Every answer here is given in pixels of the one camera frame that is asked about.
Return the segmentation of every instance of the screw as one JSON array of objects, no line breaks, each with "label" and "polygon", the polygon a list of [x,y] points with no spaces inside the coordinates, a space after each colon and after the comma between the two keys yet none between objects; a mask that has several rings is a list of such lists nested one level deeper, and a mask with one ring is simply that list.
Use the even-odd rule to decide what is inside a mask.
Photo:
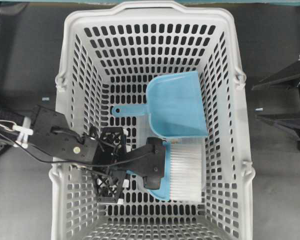
[{"label": "screw", "polygon": [[75,154],[79,154],[79,153],[81,152],[81,148],[78,147],[78,146],[75,146],[75,147],[73,148],[73,152],[74,152]]}]

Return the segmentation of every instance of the black metal stand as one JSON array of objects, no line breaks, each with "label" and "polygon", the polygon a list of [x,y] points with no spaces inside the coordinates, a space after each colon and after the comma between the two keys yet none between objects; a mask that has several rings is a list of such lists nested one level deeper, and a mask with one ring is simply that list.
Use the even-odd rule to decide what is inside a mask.
[{"label": "black metal stand", "polygon": [[[252,90],[266,90],[269,88],[283,88],[285,90],[298,88],[300,96],[300,60],[265,78],[259,84],[254,85]],[[292,135],[298,141],[298,149],[300,150],[300,112],[258,114],[256,118]]]}]

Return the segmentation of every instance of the gray floor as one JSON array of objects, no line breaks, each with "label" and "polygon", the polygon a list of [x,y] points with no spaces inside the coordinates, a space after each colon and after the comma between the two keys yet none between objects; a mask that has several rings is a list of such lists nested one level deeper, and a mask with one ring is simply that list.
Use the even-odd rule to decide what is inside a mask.
[{"label": "gray floor", "polygon": [[[250,91],[300,53],[300,6],[223,4],[236,21],[247,74],[255,240],[300,240],[300,152],[284,132],[254,119],[264,113],[300,111],[295,90]],[[31,3],[0,9],[0,101],[27,114],[33,104],[55,104],[65,17],[84,4]],[[41,102],[50,97],[49,102]],[[49,165],[11,149],[0,158],[0,240],[47,240],[51,231]]]}]

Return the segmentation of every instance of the dustpan handle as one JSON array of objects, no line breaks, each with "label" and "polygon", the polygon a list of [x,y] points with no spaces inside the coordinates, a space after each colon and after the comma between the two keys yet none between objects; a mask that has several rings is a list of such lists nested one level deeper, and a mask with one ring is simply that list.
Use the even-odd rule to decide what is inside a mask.
[{"label": "dustpan handle", "polygon": [[143,116],[148,113],[146,104],[117,105],[111,110],[115,117]]}]

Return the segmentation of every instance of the basket handle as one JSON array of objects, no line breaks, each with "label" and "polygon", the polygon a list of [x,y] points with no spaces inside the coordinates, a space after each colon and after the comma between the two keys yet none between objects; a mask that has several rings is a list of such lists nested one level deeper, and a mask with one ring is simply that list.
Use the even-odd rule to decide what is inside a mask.
[{"label": "basket handle", "polygon": [[161,1],[161,0],[125,1],[115,6],[112,10],[115,13],[118,13],[126,9],[146,9],[146,8],[172,8],[180,12],[186,11],[186,8],[183,5],[176,3],[175,1]]}]

